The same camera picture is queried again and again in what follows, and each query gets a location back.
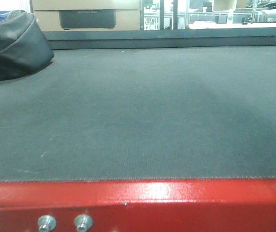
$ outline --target red metal frame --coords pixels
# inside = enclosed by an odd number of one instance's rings
[[[169,180],[0,183],[0,231],[36,232],[52,215],[54,232],[276,232],[276,180]]]

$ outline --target gray carpet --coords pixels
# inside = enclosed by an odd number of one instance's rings
[[[55,51],[0,82],[0,181],[276,178],[276,46]]]

